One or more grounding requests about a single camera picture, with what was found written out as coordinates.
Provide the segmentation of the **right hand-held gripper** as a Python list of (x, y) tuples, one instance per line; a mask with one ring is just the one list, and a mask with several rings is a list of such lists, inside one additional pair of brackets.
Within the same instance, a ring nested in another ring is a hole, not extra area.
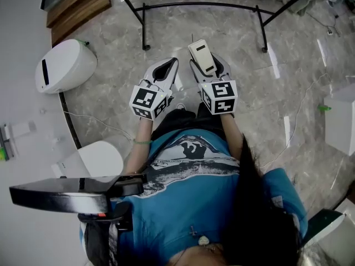
[(205, 74), (197, 62), (190, 59), (192, 73), (198, 83), (202, 102), (212, 115), (232, 114), (236, 109), (238, 92), (231, 79), (229, 64), (219, 55), (211, 53), (216, 65), (216, 76)]

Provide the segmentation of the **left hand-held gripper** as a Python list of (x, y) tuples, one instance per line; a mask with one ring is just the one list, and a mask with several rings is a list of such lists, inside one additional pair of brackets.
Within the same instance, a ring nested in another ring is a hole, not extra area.
[(173, 94), (171, 87), (178, 73), (176, 57), (165, 58), (151, 65), (144, 79), (135, 85), (129, 106), (133, 113), (148, 120), (155, 120), (169, 106)]

